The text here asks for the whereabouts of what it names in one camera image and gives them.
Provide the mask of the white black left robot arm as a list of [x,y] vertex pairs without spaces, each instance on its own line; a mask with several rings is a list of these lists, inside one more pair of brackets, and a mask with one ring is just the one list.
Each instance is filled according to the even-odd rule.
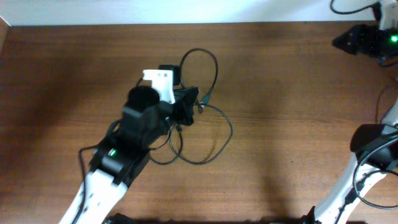
[[151,144],[172,126],[193,124],[198,88],[172,90],[177,100],[168,103],[149,86],[130,90],[121,119],[111,123],[93,149],[90,169],[61,223],[103,223],[149,161]]

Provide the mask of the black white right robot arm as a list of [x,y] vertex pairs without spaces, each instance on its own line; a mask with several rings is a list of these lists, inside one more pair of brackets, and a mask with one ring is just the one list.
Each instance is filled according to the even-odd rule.
[[[365,54],[386,60],[397,56],[397,26],[355,25],[332,41],[348,54]],[[311,208],[301,223],[346,223],[359,202],[381,210],[395,210],[396,205],[378,205],[364,197],[386,175],[397,175],[397,105],[393,104],[382,119],[361,125],[350,143],[350,158],[343,175],[328,196]]]

